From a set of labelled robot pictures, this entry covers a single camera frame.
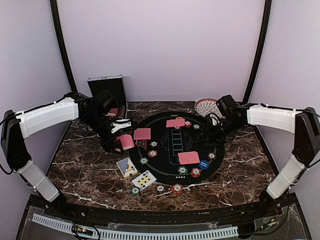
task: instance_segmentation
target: round poker table mat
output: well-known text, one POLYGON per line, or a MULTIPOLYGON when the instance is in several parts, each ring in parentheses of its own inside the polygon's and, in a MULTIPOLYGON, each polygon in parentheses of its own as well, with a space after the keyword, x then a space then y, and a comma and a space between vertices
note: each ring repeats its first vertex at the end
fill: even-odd
POLYGON ((151 128, 151 140, 147 141, 146 149, 135 146, 129 150, 131 161, 140 172, 149 170, 155 176, 156 181, 162 184, 190 185, 205 180, 220 167, 225 156, 225 146, 224 144, 206 146, 204 142, 196 142, 201 130, 194 129, 193 125, 201 126, 204 122, 205 119, 200 115, 180 111, 162 112, 146 118, 138 124, 137 128, 151 128), (190 121, 192 126, 181 127, 180 130, 174 127, 167 128, 167 120, 177 117, 190 121), (153 141, 158 143, 157 147, 151 147, 150 143, 153 141), (151 150, 157 151, 156 157, 148 156, 151 150), (193 168, 200 168, 198 163, 181 165, 178 158, 178 152, 193 151, 198 153, 200 161, 209 162, 209 168, 201 169, 199 177, 191 175, 193 168), (209 153, 214 153, 216 158, 210 160, 209 153), (141 158, 147 158, 148 163, 141 164, 141 158), (178 168, 181 166, 187 168, 186 175, 179 174, 178 168))

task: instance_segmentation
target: marble table surface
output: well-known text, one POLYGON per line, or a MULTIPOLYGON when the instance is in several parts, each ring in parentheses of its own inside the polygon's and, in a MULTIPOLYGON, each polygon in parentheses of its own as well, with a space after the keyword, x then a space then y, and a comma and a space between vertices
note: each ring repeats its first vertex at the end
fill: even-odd
MULTIPOLYGON (((194 102, 130 102, 128 117, 141 122, 161 112, 196 114, 194 102)), ((259 200, 259 194, 274 179, 271 164, 252 127, 239 129, 225 144, 222 165, 206 180, 184 186, 182 194, 163 193, 157 183, 139 196, 131 196, 131 180, 124 179, 116 162, 129 157, 106 153, 88 126, 74 121, 57 150, 47 176, 69 203, 118 210, 185 211, 237 206, 259 200)))

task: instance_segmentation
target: red poker chip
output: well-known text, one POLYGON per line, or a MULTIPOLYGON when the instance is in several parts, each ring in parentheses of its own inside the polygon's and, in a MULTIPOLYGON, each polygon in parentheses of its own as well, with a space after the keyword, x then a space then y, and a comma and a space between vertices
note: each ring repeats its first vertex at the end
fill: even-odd
POLYGON ((181 193, 182 193, 182 190, 183 190, 182 185, 180 185, 180 184, 178 184, 178 183, 172 186, 172 192, 173 192, 174 194, 181 194, 181 193))
POLYGON ((200 177, 200 175, 201 175, 201 170, 199 168, 195 167, 191 170, 192 177, 198 178, 198 177, 200 177))
POLYGON ((185 121, 185 122, 184 122, 184 126, 185 126, 186 128, 190 128, 190 127, 192 126, 192 123, 191 123, 190 121, 185 121))
POLYGON ((157 152, 156 150, 151 150, 151 151, 148 152, 148 156, 149 156, 150 158, 154 158, 154 157, 156 157, 157 155, 158 155, 158 152, 157 152))

